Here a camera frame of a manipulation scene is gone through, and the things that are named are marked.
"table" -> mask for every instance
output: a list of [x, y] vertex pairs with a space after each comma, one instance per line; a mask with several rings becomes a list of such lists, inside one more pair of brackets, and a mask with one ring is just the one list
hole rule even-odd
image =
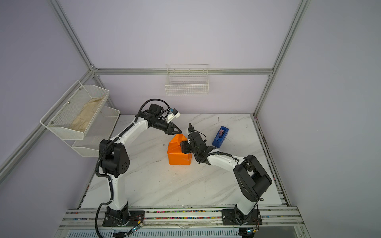
[[[125, 129], [134, 115], [121, 115], [113, 136]], [[186, 135], [188, 124], [207, 137], [211, 145], [221, 126], [229, 133], [220, 150], [236, 156], [254, 155], [271, 176], [271, 171], [257, 137], [250, 114], [188, 114], [172, 121]], [[206, 208], [233, 207], [241, 196], [233, 172], [192, 158], [191, 165], [169, 165], [168, 143], [174, 136], [148, 128], [131, 145], [127, 153], [130, 167], [123, 175], [130, 208]], [[94, 175], [81, 208], [97, 208], [109, 200], [106, 178]], [[261, 196], [258, 205], [280, 206], [278, 190], [273, 182]]]

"orange box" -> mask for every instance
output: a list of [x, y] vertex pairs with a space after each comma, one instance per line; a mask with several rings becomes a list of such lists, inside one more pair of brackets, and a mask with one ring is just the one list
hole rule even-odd
[[192, 154], [184, 154], [181, 152], [180, 143], [187, 141], [183, 134], [177, 134], [168, 144], [168, 159], [170, 165], [190, 165]]

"blue connector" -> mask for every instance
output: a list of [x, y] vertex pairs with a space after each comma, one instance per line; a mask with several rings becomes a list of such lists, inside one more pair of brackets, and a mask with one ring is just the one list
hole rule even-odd
[[213, 140], [212, 145], [217, 148], [221, 147], [222, 142], [224, 142], [224, 139], [226, 138], [228, 131], [229, 131], [229, 128], [222, 126], [219, 129], [216, 135], [216, 138]]

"brown fabric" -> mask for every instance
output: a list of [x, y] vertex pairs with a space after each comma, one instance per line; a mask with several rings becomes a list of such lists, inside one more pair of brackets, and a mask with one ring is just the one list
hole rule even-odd
[[70, 129], [85, 132], [87, 126], [89, 125], [91, 119], [93, 118], [94, 114], [98, 110], [99, 106], [101, 105], [101, 102], [103, 101], [103, 97], [96, 97], [92, 98], [90, 101], [84, 104], [82, 107], [81, 112], [78, 114], [78, 116], [74, 119], [72, 124], [70, 125]]

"marble surface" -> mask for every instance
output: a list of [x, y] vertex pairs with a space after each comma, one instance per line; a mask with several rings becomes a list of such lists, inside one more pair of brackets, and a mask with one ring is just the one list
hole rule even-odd
[[[113, 136], [125, 129], [133, 115], [121, 115]], [[254, 155], [271, 174], [249, 114], [181, 115], [172, 121], [186, 135], [188, 124], [207, 137], [211, 145], [221, 126], [229, 133], [220, 150], [236, 156]], [[123, 175], [130, 208], [232, 207], [242, 195], [233, 172], [217, 166], [198, 164], [169, 165], [168, 143], [174, 136], [148, 128], [127, 151], [130, 167]], [[81, 205], [97, 208], [109, 199], [107, 179], [94, 178]], [[281, 200], [275, 183], [261, 196], [259, 206], [279, 206]]]

